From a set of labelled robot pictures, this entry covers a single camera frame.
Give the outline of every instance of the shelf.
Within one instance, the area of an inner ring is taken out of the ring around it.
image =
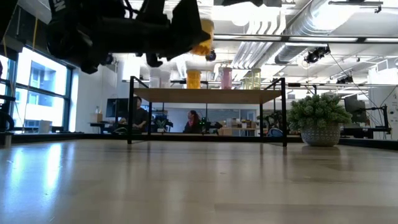
[[[279,97],[279,90],[206,90],[135,88],[134,94],[153,103],[261,104]]]

